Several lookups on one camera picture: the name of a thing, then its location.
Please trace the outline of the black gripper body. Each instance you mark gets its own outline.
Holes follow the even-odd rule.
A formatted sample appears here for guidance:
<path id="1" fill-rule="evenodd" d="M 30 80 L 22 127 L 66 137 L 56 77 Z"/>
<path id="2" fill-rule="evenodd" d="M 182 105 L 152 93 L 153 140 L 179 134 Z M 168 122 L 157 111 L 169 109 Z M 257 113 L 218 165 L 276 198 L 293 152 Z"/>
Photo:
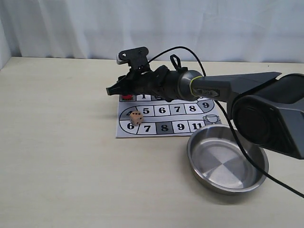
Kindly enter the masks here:
<path id="1" fill-rule="evenodd" d="M 171 71 L 166 66 L 145 73 L 130 71 L 119 77 L 118 94 L 153 95 L 165 101 L 177 100 L 181 97 L 178 92 L 180 76 L 177 71 Z"/>

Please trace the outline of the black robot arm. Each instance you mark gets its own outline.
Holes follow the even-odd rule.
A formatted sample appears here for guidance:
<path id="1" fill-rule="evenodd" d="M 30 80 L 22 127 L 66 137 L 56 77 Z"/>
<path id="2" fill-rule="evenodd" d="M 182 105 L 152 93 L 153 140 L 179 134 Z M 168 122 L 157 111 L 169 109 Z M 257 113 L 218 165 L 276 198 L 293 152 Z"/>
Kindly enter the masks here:
<path id="1" fill-rule="evenodd" d="M 209 98 L 226 103 L 228 118 L 248 141 L 293 158 L 304 157 L 304 76 L 280 72 L 203 76 L 161 66 L 131 69 L 108 95 L 155 95 L 167 102 Z"/>

